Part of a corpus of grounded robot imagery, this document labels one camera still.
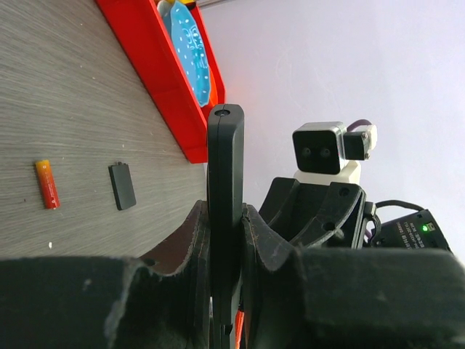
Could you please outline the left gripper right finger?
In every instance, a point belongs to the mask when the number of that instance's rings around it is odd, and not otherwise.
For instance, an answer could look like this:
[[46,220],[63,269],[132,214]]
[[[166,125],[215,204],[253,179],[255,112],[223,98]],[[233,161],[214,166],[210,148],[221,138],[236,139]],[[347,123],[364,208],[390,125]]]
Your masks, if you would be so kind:
[[441,249],[295,247],[243,208],[248,348],[462,348],[464,267]]

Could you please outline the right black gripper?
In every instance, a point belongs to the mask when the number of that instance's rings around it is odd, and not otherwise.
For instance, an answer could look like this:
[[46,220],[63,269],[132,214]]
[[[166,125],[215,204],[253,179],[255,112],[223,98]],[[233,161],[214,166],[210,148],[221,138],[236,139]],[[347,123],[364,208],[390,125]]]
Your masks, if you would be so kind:
[[285,240],[299,247],[371,247],[381,232],[377,206],[356,184],[301,184],[276,177],[259,214]]

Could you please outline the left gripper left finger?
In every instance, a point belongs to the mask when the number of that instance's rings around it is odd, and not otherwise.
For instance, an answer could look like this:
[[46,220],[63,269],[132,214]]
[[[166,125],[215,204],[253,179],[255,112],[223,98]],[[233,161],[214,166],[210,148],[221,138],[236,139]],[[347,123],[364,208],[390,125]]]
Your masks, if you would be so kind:
[[207,206],[139,258],[1,261],[3,348],[207,348]]

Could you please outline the black remote control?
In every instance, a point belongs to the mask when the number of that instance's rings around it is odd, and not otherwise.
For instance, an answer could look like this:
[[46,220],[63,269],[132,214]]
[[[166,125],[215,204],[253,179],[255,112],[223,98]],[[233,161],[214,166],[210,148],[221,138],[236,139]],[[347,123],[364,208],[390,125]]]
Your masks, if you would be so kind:
[[240,298],[244,112],[216,105],[208,120],[208,207],[213,305],[212,348],[235,347]]

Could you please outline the black battery cover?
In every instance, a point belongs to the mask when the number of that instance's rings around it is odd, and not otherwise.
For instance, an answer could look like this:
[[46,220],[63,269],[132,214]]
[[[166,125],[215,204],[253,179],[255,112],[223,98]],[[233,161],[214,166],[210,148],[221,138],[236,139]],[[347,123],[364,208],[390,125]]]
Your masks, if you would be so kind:
[[136,205],[137,200],[129,165],[118,162],[108,167],[116,206],[119,211]]

